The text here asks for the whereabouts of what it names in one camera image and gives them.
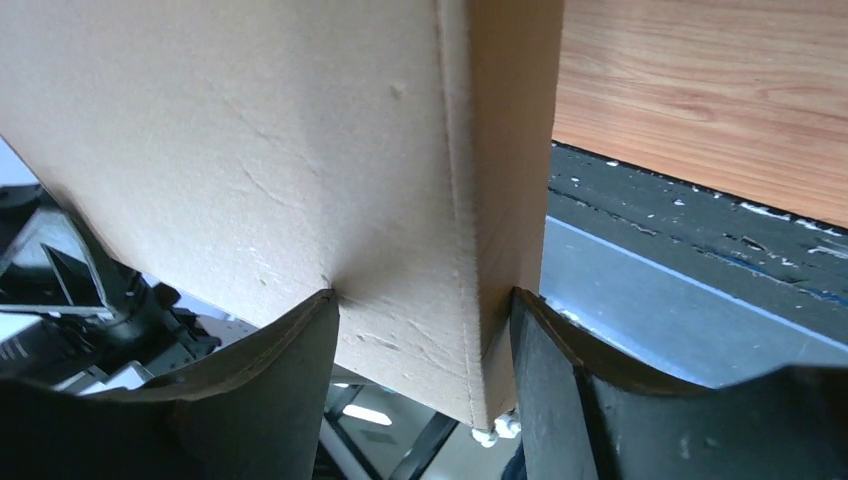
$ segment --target cardboard box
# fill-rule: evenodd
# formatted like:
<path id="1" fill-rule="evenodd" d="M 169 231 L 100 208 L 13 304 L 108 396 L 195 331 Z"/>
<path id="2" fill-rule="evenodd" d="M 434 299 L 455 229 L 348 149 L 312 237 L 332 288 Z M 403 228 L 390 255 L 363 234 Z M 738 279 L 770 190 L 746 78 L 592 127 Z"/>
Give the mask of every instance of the cardboard box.
<path id="1" fill-rule="evenodd" d="M 0 133 L 114 256 L 463 422 L 515 402 L 561 1 L 7 0 Z"/>

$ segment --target crease in cardboard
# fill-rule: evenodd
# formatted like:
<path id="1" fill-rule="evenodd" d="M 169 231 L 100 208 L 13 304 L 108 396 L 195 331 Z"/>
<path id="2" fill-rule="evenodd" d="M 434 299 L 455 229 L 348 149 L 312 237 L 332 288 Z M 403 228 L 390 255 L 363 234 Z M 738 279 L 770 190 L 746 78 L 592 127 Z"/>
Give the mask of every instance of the crease in cardboard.
<path id="1" fill-rule="evenodd" d="M 247 168 L 247 165 L 245 165 L 244 163 L 241 163 L 240 166 L 241 166 L 241 171 L 242 171 L 242 173 L 244 173 L 244 176 L 247 177 L 247 180 L 254 187 L 258 188 L 259 191 L 261 191 L 263 194 L 265 194 L 265 196 L 270 198 L 271 201 L 273 201 L 274 203 L 276 203 L 277 205 L 279 205 L 281 207 L 292 208 L 292 209 L 296 209 L 296 210 L 305 210 L 303 208 L 303 206 L 292 205 L 290 202 L 286 201 L 286 199 L 284 199 L 284 198 L 280 197 L 279 195 L 277 195 L 276 193 L 272 192 L 265 185 L 262 185 L 262 183 L 252 173 L 250 173 L 250 169 Z"/>
<path id="2" fill-rule="evenodd" d="M 468 118 L 458 118 L 461 115 L 461 111 L 463 107 L 466 107 L 464 110 L 469 111 L 470 105 L 460 105 L 459 108 L 455 108 L 452 103 L 452 93 L 454 90 L 458 90 L 461 92 L 468 92 L 469 85 L 467 85 L 468 79 L 470 77 L 469 71 L 457 71 L 456 69 L 452 70 L 449 65 L 466 65 L 467 62 L 456 63 L 456 59 L 452 58 L 452 55 L 468 55 L 468 32 L 462 31 L 461 28 L 457 28 L 456 25 L 466 25 L 466 7 L 464 2 L 452 2 L 452 1 L 443 1 L 443 0 L 434 0 L 433 6 L 435 8 L 436 14 L 436 39 L 437 39 L 437 48 L 438 48 L 438 58 L 439 58 L 439 76 L 440 76 L 440 87 L 442 93 L 442 102 L 445 114 L 445 139 L 447 145 L 447 157 L 448 157 L 448 168 L 449 174 L 448 178 L 450 181 L 450 190 L 451 190 L 451 206 L 453 207 L 453 230 L 455 236 L 455 245 L 456 245 L 456 253 L 454 256 L 454 262 L 456 265 L 454 275 L 459 277 L 457 280 L 459 292 L 460 292 L 460 321 L 462 322 L 462 346 L 463 346 L 463 355 L 464 355 L 464 364 L 465 364 L 465 385 L 468 393 L 468 412 L 469 418 L 471 419 L 472 425 L 480 424 L 480 412 L 477 411 L 477 398 L 474 395 L 475 389 L 471 385 L 471 357 L 470 352 L 474 351 L 470 345 L 469 338 L 469 325 L 467 321 L 468 317 L 468 309 L 466 307 L 469 300 L 469 292 L 464 286 L 465 281 L 473 282 L 471 286 L 471 290 L 473 292 L 473 300 L 476 305 L 477 297 L 479 292 L 477 292 L 477 272 L 476 269 L 474 272 L 464 272 L 463 269 L 466 267 L 462 262 L 461 253 L 463 250 L 470 251 L 472 253 L 476 252 L 476 238 L 473 234 L 474 230 L 474 212 L 473 208 L 468 208 L 467 199 L 473 198 L 473 192 L 470 196 L 463 196 L 462 191 L 460 191 L 459 182 L 457 181 L 457 176 L 462 175 L 465 172 L 461 172 L 462 166 L 460 163 L 462 160 L 467 160 L 464 165 L 469 166 L 473 169 L 473 149 L 471 148 L 471 132 L 468 131 L 468 125 L 470 125 L 470 119 Z M 459 98 L 465 98 L 466 95 L 459 95 Z M 465 178 L 472 178 L 466 175 L 462 175 L 463 180 Z M 468 226 L 471 226 L 470 236 L 464 236 L 462 229 L 468 229 Z M 471 238 L 471 245 L 464 245 L 464 238 Z M 474 318 L 479 318 L 479 314 L 477 312 L 471 312 Z"/>
<path id="3" fill-rule="evenodd" d="M 263 132 L 256 125 L 253 124 L 250 120 L 245 116 L 242 108 L 238 106 L 238 104 L 233 101 L 231 98 L 227 97 L 215 86 L 215 82 L 212 81 L 209 77 L 203 77 L 203 81 L 209 85 L 210 90 L 223 102 L 223 104 L 227 107 L 227 109 L 233 114 L 234 118 L 245 126 L 250 128 L 250 130 L 259 138 L 265 140 L 266 142 L 272 144 L 274 147 L 279 147 L 280 137 L 277 135 L 273 135 L 270 133 Z"/>
<path id="4" fill-rule="evenodd" d="M 402 343 L 402 344 L 394 343 L 390 340 L 387 340 L 385 338 L 382 338 L 380 336 L 377 336 L 377 335 L 374 335 L 374 334 L 371 334 L 371 333 L 367 333 L 367 332 L 358 333 L 358 334 L 355 334 L 354 336 L 346 336 L 345 341 L 348 342 L 348 344 L 351 344 L 351 345 L 355 345 L 356 341 L 373 343 L 373 344 L 376 344 L 380 347 L 391 350 L 392 352 L 397 352 L 397 354 L 404 355 L 404 356 L 410 356 L 413 352 L 416 351 L 416 349 L 411 348 L 413 346 L 412 342 L 405 342 L 405 343 Z M 427 353 L 427 349 L 419 348 L 417 350 L 418 350 L 418 353 L 421 354 L 420 357 L 417 357 L 418 360 L 423 361 L 423 363 L 432 365 L 439 372 L 441 372 L 441 373 L 443 373 L 447 376 L 450 376 L 450 377 L 464 381 L 465 377 L 461 373 L 458 373 L 454 370 L 451 370 L 449 367 L 445 366 L 444 362 L 440 362 L 437 359 L 433 358 L 432 354 Z M 431 406 L 433 409 L 437 409 L 437 406 L 435 406 L 435 405 L 428 405 L 428 406 Z"/>
<path id="5" fill-rule="evenodd" d="M 451 364 L 455 361 L 456 357 L 453 354 L 451 354 L 451 351 L 449 349 L 445 348 L 435 338 L 433 338 L 433 336 L 430 333 L 427 333 L 426 327 L 424 327 L 421 323 L 419 323 L 415 320 L 412 320 L 409 315 L 405 315 L 405 314 L 399 315 L 399 314 L 393 314 L 393 313 L 390 313 L 390 312 L 386 312 L 386 311 L 374 308 L 374 306 L 371 305 L 371 304 L 368 304 L 366 302 L 362 302 L 362 301 L 359 301 L 359 300 L 356 300 L 354 298 L 351 298 L 349 296 L 344 296 L 344 295 L 341 295 L 339 297 L 339 303 L 340 303 L 340 305 L 353 304 L 353 305 L 356 305 L 357 307 L 370 310 L 370 311 L 374 312 L 376 315 L 380 315 L 380 316 L 389 318 L 393 321 L 403 322 L 403 324 L 405 326 L 409 327 L 409 329 L 418 333 L 419 336 L 415 337 L 416 340 L 421 340 L 422 338 L 426 339 L 426 341 L 427 341 L 426 347 L 427 348 L 423 347 L 421 344 L 419 344 L 417 342 L 408 341 L 407 339 L 410 338 L 410 337 L 407 337 L 406 335 L 396 336 L 395 334 L 391 334 L 392 340 L 390 341 L 390 340 L 387 340 L 387 339 L 382 338 L 382 337 L 378 337 L 378 336 L 373 335 L 373 334 L 363 333 L 363 334 L 358 334 L 359 339 L 361 341 L 373 341 L 373 343 L 376 343 L 378 345 L 386 347 L 390 350 L 403 352 L 403 353 L 410 355 L 410 356 L 414 356 L 414 353 L 416 353 L 416 352 L 420 353 L 421 357 L 423 357 L 425 362 L 432 364 L 433 366 L 437 367 L 440 371 L 449 373 L 453 377 L 457 377 L 457 378 L 462 377 L 462 375 L 460 375 L 459 373 L 457 373 L 457 372 L 455 372 L 455 371 L 453 371 L 450 368 L 445 366 L 445 365 Z M 442 352 L 445 360 L 439 361 L 437 359 L 437 357 L 434 356 L 434 354 L 432 352 L 428 352 L 428 350 L 438 350 L 438 351 Z"/>

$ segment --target wood grain surface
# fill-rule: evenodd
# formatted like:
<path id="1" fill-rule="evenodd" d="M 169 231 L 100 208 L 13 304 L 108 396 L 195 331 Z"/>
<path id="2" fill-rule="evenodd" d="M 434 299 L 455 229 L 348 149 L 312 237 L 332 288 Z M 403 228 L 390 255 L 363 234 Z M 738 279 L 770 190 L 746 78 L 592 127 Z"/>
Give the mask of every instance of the wood grain surface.
<path id="1" fill-rule="evenodd" d="M 848 226 L 848 2 L 568 0 L 554 138 Z"/>

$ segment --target black machine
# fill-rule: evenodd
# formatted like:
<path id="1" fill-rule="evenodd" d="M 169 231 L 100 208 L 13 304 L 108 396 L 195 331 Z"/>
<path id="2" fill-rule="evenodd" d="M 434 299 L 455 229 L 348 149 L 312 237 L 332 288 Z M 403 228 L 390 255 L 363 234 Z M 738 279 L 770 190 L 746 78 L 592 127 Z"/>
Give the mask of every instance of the black machine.
<path id="1" fill-rule="evenodd" d="M 219 341 L 173 308 L 177 298 L 111 260 L 39 188 L 0 189 L 0 312 L 40 316 L 0 345 L 4 478 L 310 478 L 336 294 L 316 292 L 212 355 Z M 848 478 L 844 369 L 787 367 L 708 389 L 521 289 L 510 334 L 530 478 Z M 85 397 L 56 391 L 128 363 L 152 379 Z"/>
<path id="2" fill-rule="evenodd" d="M 39 186 L 0 189 L 0 312 L 40 317 L 0 344 L 0 375 L 78 391 L 131 362 L 150 378 L 185 366 L 220 341 L 178 299 L 112 261 Z"/>

